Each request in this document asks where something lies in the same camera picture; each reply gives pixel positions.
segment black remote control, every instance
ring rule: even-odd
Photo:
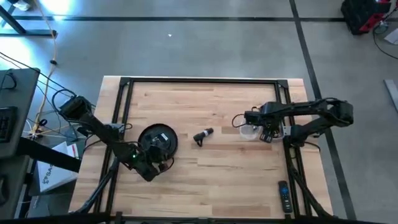
[[[282,180],[278,182],[280,201],[282,202],[282,209],[285,213],[292,213],[292,202],[290,201],[289,188],[287,182]]]

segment microphone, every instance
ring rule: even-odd
[[[209,134],[211,134],[213,132],[214,132],[213,128],[205,129],[201,133],[194,135],[193,140],[195,140],[195,142],[197,142],[198,146],[201,147],[202,146],[202,142],[203,142],[203,138],[208,136]]]

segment concrete floor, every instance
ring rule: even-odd
[[[46,15],[73,16],[257,16],[292,17],[288,0],[58,0],[41,1]],[[296,0],[300,17],[342,17],[342,0]],[[14,15],[40,15],[37,10]],[[44,21],[20,21],[46,29]],[[294,22],[90,22],[51,21],[57,30],[53,79],[90,101],[104,75],[303,78],[314,99]],[[348,188],[359,220],[395,223],[398,207],[398,114],[383,79],[398,83],[398,63],[374,46],[372,35],[352,36],[342,22],[302,22],[324,97],[354,105],[354,125],[333,128]],[[48,73],[51,39],[0,38],[0,51]],[[398,48],[381,47],[398,55]],[[0,69],[13,67],[0,60]],[[42,99],[37,91],[33,118]],[[333,210],[345,210],[325,140],[322,160]],[[29,216],[66,212],[70,195],[40,199]],[[52,212],[47,210],[51,204]]]

